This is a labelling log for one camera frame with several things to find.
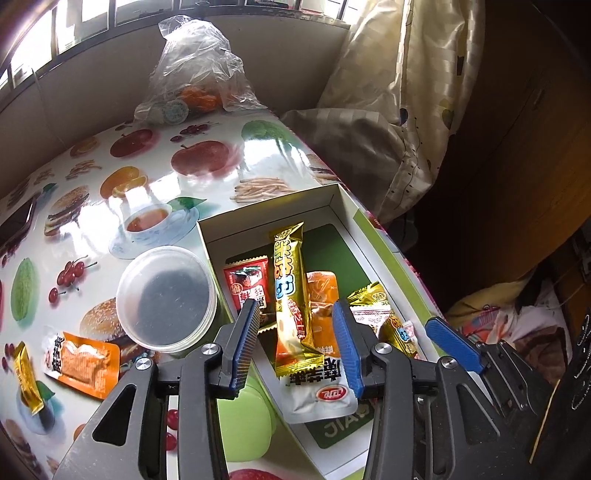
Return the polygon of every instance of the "candy wrapper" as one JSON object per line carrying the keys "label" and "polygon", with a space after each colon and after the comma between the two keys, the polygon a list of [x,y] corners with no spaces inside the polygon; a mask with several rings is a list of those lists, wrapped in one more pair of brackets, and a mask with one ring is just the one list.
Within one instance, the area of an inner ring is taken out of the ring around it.
{"label": "candy wrapper", "polygon": [[27,346],[23,342],[19,343],[14,350],[14,369],[21,386],[22,397],[31,410],[31,414],[36,415],[43,409],[43,399],[35,382]]}
{"label": "candy wrapper", "polygon": [[262,313],[261,328],[275,320],[274,315],[269,315],[273,300],[269,296],[268,264],[267,257],[258,257],[234,262],[223,269],[236,310],[240,312],[247,299],[256,300]]}
{"label": "candy wrapper", "polygon": [[291,424],[352,415],[358,406],[333,330],[332,306],[339,299],[335,274],[309,272],[307,278],[314,344],[324,353],[324,364],[281,378],[281,412]]}
{"label": "candy wrapper", "polygon": [[390,343],[410,358],[419,358],[413,323],[403,324],[396,317],[379,282],[354,291],[347,300],[357,323],[369,325],[381,342]]}
{"label": "candy wrapper", "polygon": [[274,235],[273,263],[277,315],[278,377],[321,367],[324,355],[314,347],[306,271],[301,257],[304,223]]}
{"label": "candy wrapper", "polygon": [[119,347],[58,332],[42,342],[46,375],[96,398],[105,399],[119,379]]}
{"label": "candy wrapper", "polygon": [[384,287],[379,281],[370,283],[367,287],[355,290],[351,295],[347,297],[347,301],[351,306],[368,306],[368,305],[386,305],[388,303],[388,296]]}

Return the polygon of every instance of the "window frame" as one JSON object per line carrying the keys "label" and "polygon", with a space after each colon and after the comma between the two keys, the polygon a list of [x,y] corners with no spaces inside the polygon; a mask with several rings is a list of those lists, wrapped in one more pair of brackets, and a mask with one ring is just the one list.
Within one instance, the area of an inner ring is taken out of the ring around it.
{"label": "window frame", "polygon": [[[294,9],[284,9],[284,8],[276,8],[276,7],[259,7],[259,6],[246,6],[245,0],[237,0],[238,5],[220,5],[220,6],[207,6],[207,7],[195,7],[195,8],[182,8],[180,7],[181,1],[180,0],[171,0],[172,1],[172,10],[166,10],[164,12],[157,12],[155,14],[148,14],[144,17],[137,18],[135,20],[125,21],[120,24],[116,24],[116,0],[109,0],[109,11],[106,13],[107,16],[107,27],[99,32],[95,32],[91,34],[88,38],[82,38],[78,43],[75,43],[67,50],[63,52],[59,52],[59,45],[57,42],[57,26],[56,26],[56,19],[57,19],[57,2],[55,2],[54,6],[50,9],[44,11],[39,18],[45,15],[47,12],[51,11],[51,60],[43,65],[42,67],[38,68],[35,71],[35,76],[37,78],[43,77],[46,73],[50,70],[53,70],[58,65],[64,63],[65,61],[70,60],[74,56],[84,52],[85,50],[92,48],[104,41],[110,40],[111,38],[118,37],[119,35],[125,35],[127,33],[133,32],[135,30],[140,30],[142,28],[151,27],[153,25],[157,25],[160,21],[165,20],[166,18],[170,18],[172,15],[187,15],[192,18],[210,18],[216,17],[221,15],[258,15],[258,16],[272,16],[272,17],[289,17],[289,18],[296,18],[299,20],[306,20],[306,21],[314,21],[318,23],[324,23],[329,25],[334,25],[340,28],[349,29],[350,25],[345,23],[344,21],[338,18],[331,18],[326,17],[324,15],[316,15],[316,14],[309,14],[306,12],[301,12],[299,9],[301,7],[301,0],[295,0]],[[345,12],[346,4],[348,0],[343,0],[343,4],[341,6],[341,11],[339,13]],[[83,22],[88,23],[94,21],[95,19],[99,18],[103,19],[104,14],[98,15],[97,17],[93,17],[88,19],[87,21]],[[12,57],[14,52],[20,45],[20,42],[15,45],[15,47],[10,51],[10,54],[7,56],[6,60],[2,63],[0,67],[0,73],[4,73],[4,71],[8,72],[8,89],[9,92],[5,92],[6,86],[4,86],[0,90],[0,113],[24,90],[28,87],[33,85],[35,79],[33,75],[28,75],[24,80],[19,82],[18,85],[14,83],[14,72],[12,71]]]}

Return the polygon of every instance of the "plastic container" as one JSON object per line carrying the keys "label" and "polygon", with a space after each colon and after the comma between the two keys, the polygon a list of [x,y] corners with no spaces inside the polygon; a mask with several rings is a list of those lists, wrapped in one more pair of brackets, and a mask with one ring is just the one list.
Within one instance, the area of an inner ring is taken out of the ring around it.
{"label": "plastic container", "polygon": [[216,306],[210,270],[180,247],[141,254],[127,266],[117,288],[117,315],[125,333],[164,353],[181,353],[197,343],[211,327]]}

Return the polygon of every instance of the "cardboard box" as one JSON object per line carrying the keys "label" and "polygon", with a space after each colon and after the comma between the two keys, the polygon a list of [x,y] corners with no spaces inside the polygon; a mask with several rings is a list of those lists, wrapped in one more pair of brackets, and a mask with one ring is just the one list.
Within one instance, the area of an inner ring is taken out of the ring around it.
{"label": "cardboard box", "polygon": [[[418,285],[412,280],[414,275],[395,245],[383,231],[373,226],[355,200],[338,184],[266,200],[199,222],[207,253],[234,318],[236,311],[223,276],[227,260],[269,245],[270,231],[301,221],[304,222],[304,246],[306,232],[320,228],[338,232],[366,275],[363,281],[382,283],[395,312],[404,321],[412,321],[423,357],[437,361],[439,353],[423,327],[426,320],[437,314],[436,307],[429,305],[419,293]],[[316,270],[308,265],[306,268]],[[342,282],[335,273],[342,297]],[[272,400],[278,395],[279,380],[260,343],[254,352],[254,364]],[[281,416],[280,407],[274,404]],[[371,404],[362,401],[354,415],[289,425],[288,428],[320,473],[328,480],[340,480],[365,466],[372,418]]]}

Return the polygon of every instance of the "french fries print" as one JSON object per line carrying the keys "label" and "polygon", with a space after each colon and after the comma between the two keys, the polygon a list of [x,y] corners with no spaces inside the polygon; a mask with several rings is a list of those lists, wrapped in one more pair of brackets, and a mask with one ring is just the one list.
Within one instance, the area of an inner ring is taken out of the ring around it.
{"label": "french fries print", "polygon": [[66,180],[76,179],[76,178],[78,178],[79,175],[88,173],[93,168],[96,168],[97,170],[102,170],[103,167],[99,167],[98,165],[95,165],[94,160],[85,160],[85,161],[78,162],[76,165],[74,165],[72,167],[72,169],[70,170],[70,173],[68,175],[66,175]]}
{"label": "french fries print", "polygon": [[252,179],[241,180],[234,187],[236,195],[230,197],[236,203],[253,203],[260,200],[266,200],[287,193],[295,192],[288,184],[276,177],[254,177]]}

